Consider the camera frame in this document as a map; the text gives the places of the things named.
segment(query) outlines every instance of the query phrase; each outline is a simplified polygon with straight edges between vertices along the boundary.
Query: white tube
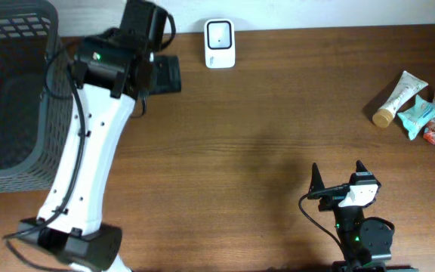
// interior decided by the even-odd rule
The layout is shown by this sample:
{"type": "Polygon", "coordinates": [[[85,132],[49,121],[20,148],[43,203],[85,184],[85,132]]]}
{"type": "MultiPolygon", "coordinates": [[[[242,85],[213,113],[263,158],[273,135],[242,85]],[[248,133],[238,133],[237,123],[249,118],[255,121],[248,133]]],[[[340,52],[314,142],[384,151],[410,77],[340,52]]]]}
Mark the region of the white tube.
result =
{"type": "Polygon", "coordinates": [[[397,114],[397,110],[411,97],[427,86],[427,82],[404,71],[399,83],[393,90],[389,99],[372,117],[372,121],[380,128],[386,128],[397,114]]]}

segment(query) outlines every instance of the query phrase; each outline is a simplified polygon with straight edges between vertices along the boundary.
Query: gray plastic bin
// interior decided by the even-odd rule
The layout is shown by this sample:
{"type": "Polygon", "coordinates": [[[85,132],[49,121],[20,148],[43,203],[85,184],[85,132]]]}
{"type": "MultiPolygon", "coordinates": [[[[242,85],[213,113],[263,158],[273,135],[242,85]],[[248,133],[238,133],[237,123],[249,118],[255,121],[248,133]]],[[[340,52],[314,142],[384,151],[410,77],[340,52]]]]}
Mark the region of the gray plastic bin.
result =
{"type": "MultiPolygon", "coordinates": [[[[72,101],[43,92],[46,59],[60,46],[46,1],[0,2],[0,192],[48,189],[68,132],[72,101]]],[[[62,54],[48,73],[53,92],[71,95],[62,54]]]]}

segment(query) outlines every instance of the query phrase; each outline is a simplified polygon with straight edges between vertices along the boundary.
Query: tabletop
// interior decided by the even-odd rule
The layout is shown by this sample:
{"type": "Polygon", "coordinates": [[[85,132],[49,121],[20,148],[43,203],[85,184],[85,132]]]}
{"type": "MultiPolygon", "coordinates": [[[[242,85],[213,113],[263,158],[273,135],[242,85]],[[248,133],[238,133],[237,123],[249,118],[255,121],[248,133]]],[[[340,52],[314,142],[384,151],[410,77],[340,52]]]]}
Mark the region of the tabletop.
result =
{"type": "MultiPolygon", "coordinates": [[[[396,226],[391,265],[435,272],[435,146],[372,114],[403,70],[435,88],[435,25],[236,33],[236,65],[210,70],[201,33],[180,34],[182,92],[150,97],[131,119],[110,171],[103,221],[140,270],[303,268],[342,259],[298,210],[316,162],[326,186],[362,160],[382,183],[365,209],[396,226]]],[[[0,271],[30,271],[1,236],[36,216],[47,192],[0,194],[0,271]]],[[[333,230],[317,201],[304,208],[333,230]]],[[[19,245],[30,259],[51,257],[19,245]]]]}

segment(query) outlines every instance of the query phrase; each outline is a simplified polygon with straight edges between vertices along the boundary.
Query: blue packet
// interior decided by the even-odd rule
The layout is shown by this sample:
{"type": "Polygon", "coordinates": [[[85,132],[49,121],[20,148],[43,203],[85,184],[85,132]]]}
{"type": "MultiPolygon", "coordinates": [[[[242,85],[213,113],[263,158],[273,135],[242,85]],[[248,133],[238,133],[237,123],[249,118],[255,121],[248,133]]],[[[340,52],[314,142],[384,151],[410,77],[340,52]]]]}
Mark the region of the blue packet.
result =
{"type": "Polygon", "coordinates": [[[435,117],[435,104],[429,103],[415,95],[415,105],[405,112],[397,114],[404,128],[409,131],[409,139],[414,140],[419,131],[435,117]]]}

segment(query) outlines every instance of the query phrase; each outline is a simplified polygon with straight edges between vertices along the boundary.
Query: tube cap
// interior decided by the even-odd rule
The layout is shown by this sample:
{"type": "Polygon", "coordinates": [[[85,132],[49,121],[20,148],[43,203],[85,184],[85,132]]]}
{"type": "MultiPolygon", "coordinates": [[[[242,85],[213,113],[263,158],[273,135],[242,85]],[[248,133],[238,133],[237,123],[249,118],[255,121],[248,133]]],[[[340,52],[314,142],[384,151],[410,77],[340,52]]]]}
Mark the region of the tube cap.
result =
{"type": "Polygon", "coordinates": [[[386,109],[378,110],[372,117],[372,121],[379,128],[388,127],[392,122],[392,120],[393,120],[393,114],[386,109]]]}

